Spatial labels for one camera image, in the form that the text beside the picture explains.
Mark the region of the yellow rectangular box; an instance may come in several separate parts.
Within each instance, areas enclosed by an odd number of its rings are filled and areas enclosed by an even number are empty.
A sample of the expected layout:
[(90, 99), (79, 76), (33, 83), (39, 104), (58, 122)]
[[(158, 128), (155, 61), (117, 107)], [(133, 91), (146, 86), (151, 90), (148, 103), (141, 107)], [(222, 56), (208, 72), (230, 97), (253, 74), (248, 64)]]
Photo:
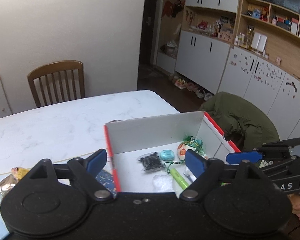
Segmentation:
[(17, 181), (20, 181), (21, 179), (23, 179), (29, 172), (29, 169), (26, 169), (26, 168), (22, 168), (20, 167), (19, 168), (19, 174), (16, 178)]

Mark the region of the silver foil snack bag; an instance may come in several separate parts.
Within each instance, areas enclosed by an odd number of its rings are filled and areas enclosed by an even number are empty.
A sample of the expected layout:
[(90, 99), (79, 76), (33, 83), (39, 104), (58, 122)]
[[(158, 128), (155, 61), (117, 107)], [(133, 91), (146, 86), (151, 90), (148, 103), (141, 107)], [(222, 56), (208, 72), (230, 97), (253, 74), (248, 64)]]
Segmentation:
[(8, 175), (0, 182), (0, 198), (3, 199), (6, 194), (8, 194), (11, 189), (15, 187), (18, 183), (17, 179), (13, 176), (13, 174)]

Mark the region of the brown wooden chair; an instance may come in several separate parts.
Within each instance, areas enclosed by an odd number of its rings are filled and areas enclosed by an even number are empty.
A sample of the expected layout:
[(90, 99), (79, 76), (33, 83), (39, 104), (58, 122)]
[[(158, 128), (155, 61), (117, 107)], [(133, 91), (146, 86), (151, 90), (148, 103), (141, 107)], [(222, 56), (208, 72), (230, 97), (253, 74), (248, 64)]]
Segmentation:
[(85, 98), (84, 65), (64, 60), (45, 64), (27, 75), (36, 107)]

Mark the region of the red white cardboard box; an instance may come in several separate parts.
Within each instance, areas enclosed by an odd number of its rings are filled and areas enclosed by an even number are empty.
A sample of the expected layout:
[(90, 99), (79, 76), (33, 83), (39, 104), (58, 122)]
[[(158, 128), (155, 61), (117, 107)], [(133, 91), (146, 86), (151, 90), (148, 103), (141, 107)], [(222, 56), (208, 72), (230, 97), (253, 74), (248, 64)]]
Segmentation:
[(118, 192), (154, 192), (153, 178), (165, 171), (146, 172), (138, 159), (162, 150), (177, 152), (188, 136), (203, 142), (207, 157), (225, 160), (239, 149), (206, 112), (151, 116), (105, 124), (107, 151)]

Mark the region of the bag of black screws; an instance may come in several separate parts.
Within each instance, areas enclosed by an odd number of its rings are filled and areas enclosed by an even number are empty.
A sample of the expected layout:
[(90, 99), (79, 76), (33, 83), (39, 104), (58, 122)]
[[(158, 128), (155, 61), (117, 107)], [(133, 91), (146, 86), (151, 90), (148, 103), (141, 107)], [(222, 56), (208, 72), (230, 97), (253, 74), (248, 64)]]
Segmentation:
[(165, 168), (157, 152), (149, 153), (138, 158), (144, 172), (155, 172)]

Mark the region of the cartoon face plush charm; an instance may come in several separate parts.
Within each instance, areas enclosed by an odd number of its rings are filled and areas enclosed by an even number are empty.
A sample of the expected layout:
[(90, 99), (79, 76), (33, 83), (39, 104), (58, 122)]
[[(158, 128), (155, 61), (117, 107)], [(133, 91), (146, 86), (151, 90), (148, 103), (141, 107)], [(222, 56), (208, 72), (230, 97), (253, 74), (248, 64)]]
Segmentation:
[(11, 169), (11, 173), (13, 176), (17, 177), (19, 174), (19, 167), (14, 167)]

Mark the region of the embroidered sachet green tassel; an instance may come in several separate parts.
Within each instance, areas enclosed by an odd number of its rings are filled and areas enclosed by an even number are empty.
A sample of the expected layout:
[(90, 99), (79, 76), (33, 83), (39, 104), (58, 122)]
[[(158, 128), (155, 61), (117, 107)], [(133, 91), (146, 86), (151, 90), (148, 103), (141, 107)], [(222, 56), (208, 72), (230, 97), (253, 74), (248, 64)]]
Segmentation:
[(163, 161), (163, 164), (166, 166), (166, 171), (170, 173), (170, 167), (174, 164), (181, 165), (185, 164), (185, 154), (187, 150), (193, 150), (195, 153), (201, 157), (207, 159), (205, 154), (205, 145), (203, 141), (194, 136), (186, 136), (183, 141), (179, 144), (176, 150), (177, 161), (174, 160), (164, 160), (163, 157), (160, 157)]

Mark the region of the white plastic packet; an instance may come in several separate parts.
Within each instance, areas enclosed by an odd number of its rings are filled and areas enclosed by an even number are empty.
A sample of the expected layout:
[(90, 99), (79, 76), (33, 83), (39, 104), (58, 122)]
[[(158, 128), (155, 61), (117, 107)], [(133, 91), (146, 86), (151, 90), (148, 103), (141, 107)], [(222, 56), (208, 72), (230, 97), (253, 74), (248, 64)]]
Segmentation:
[(193, 183), (197, 179), (187, 166), (185, 167), (184, 175), (190, 181), (190, 183)]

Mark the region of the turquoise oval pebble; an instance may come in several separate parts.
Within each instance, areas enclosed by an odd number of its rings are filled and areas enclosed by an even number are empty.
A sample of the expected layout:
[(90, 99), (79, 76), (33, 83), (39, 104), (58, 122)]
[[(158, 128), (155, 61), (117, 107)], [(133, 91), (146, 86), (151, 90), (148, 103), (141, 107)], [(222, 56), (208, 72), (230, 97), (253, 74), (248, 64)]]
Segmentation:
[(162, 161), (174, 161), (174, 152), (172, 150), (162, 150), (159, 157)]

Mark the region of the green marker pen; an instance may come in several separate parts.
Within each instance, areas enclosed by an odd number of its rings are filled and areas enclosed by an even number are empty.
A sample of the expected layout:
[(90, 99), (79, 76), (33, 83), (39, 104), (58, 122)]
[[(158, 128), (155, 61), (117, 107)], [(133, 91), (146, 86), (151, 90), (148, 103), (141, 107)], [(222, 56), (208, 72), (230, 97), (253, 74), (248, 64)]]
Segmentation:
[(170, 169), (170, 174), (173, 177), (173, 179), (177, 182), (177, 184), (181, 187), (182, 190), (185, 190), (189, 187), (188, 182), (175, 168)]

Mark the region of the olive green jacket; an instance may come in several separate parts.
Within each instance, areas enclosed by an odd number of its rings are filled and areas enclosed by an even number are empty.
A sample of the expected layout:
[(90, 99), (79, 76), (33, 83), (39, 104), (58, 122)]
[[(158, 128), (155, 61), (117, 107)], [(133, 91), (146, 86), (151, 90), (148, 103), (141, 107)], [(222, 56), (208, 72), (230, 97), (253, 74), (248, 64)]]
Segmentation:
[(219, 92), (204, 102), (200, 111), (208, 113), (242, 151), (259, 148), (264, 143), (279, 141), (271, 120), (249, 101), (227, 92)]

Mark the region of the white wall cabinet unit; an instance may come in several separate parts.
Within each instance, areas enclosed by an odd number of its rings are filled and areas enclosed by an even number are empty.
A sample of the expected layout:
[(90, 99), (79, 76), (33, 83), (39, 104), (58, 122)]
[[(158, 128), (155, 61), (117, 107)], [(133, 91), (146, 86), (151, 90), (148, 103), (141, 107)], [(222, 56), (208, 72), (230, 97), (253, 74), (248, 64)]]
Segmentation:
[(300, 0), (161, 0), (155, 65), (300, 137)]

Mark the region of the small clear white bag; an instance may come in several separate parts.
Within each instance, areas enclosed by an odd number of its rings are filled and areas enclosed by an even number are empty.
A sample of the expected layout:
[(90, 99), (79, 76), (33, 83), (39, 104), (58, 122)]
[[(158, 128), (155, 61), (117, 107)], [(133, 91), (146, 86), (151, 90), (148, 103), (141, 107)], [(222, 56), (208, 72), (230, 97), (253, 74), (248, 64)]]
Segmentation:
[(152, 180), (155, 192), (173, 192), (173, 178), (169, 175), (155, 175)]

